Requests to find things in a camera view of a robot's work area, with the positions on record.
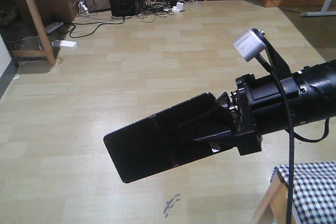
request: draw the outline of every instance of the extension cord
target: extension cord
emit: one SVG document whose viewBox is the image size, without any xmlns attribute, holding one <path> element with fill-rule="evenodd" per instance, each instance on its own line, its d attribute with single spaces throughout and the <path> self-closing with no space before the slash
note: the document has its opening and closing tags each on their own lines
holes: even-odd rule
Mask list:
<svg viewBox="0 0 336 224">
<path fill-rule="evenodd" d="M 82 4 L 82 9 L 81 13 L 85 13 L 86 16 L 90 16 L 89 9 L 86 7 L 85 4 Z"/>
<path fill-rule="evenodd" d="M 45 27 L 46 33 L 50 34 L 59 27 L 61 27 L 64 23 L 63 22 L 53 22 L 49 26 Z"/>
</svg>

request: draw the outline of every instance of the wooden chair leg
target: wooden chair leg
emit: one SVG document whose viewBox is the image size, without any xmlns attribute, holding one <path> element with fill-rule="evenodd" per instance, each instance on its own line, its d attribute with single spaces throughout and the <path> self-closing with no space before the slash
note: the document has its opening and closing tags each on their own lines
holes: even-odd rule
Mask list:
<svg viewBox="0 0 336 224">
<path fill-rule="evenodd" d="M 279 176 L 275 176 L 249 224 L 272 223 L 274 218 L 278 224 L 286 223 L 287 191 Z"/>
</svg>

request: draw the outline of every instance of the power strip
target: power strip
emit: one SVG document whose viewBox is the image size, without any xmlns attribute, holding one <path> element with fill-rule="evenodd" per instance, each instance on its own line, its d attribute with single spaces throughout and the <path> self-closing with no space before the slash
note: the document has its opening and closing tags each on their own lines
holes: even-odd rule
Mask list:
<svg viewBox="0 0 336 224">
<path fill-rule="evenodd" d="M 49 26 L 45 27 L 46 33 L 50 34 L 59 27 L 61 27 L 64 23 L 63 22 L 53 22 Z"/>
</svg>

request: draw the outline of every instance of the black smartphone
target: black smartphone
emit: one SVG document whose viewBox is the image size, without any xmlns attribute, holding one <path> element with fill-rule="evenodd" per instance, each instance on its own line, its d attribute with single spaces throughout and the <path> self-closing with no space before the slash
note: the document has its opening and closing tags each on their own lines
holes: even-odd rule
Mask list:
<svg viewBox="0 0 336 224">
<path fill-rule="evenodd" d="M 218 106 L 203 93 L 107 134 L 104 143 L 123 182 L 129 183 L 232 147 L 181 139 L 177 127 Z"/>
</svg>

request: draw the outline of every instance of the cardboard box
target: cardboard box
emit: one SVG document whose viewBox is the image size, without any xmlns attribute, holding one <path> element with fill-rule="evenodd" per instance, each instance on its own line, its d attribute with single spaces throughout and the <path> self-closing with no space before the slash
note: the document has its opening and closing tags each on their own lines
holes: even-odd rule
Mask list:
<svg viewBox="0 0 336 224">
<path fill-rule="evenodd" d="M 85 2 L 90 13 L 111 10 L 110 0 L 85 0 Z"/>
</svg>

